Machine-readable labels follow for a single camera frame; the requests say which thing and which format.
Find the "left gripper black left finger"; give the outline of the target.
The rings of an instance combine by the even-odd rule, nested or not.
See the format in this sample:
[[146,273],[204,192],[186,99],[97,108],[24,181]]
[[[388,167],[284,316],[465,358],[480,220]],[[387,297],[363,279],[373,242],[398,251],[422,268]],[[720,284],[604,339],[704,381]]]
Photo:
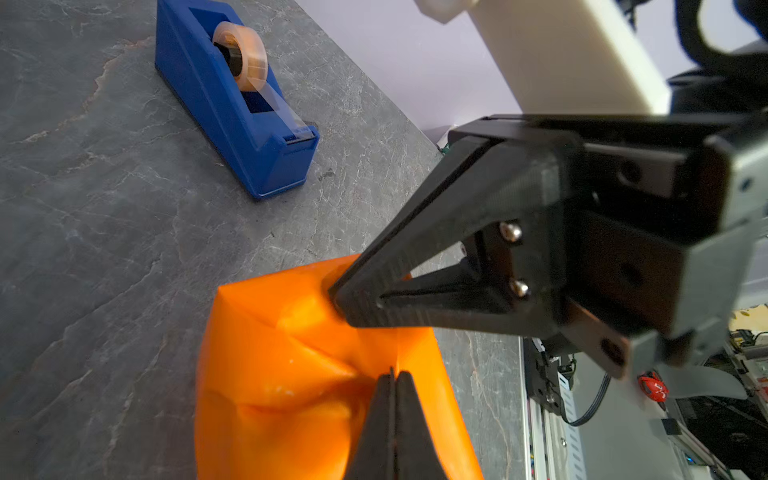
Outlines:
[[344,480],[396,478],[396,388],[394,371],[381,375],[369,404]]

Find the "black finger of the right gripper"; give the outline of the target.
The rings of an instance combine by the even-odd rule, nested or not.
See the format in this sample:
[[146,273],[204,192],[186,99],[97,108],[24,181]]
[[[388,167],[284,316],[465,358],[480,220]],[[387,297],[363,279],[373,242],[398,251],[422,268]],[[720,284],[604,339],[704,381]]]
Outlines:
[[358,328],[548,338],[563,316],[575,135],[466,136],[330,288]]

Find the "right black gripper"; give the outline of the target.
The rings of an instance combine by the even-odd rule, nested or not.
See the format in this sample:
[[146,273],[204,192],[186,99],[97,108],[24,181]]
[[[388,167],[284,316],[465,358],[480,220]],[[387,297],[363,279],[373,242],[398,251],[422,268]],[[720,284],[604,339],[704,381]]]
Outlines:
[[767,227],[766,44],[705,53],[670,85],[664,117],[493,115],[453,134],[581,140],[555,335],[614,378],[717,349]]

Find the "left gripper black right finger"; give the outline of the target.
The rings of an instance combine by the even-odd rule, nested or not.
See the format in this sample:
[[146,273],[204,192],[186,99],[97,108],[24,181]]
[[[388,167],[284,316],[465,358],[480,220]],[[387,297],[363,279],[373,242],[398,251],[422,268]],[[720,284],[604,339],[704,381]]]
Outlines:
[[395,397],[396,478],[446,480],[410,372],[400,372]]

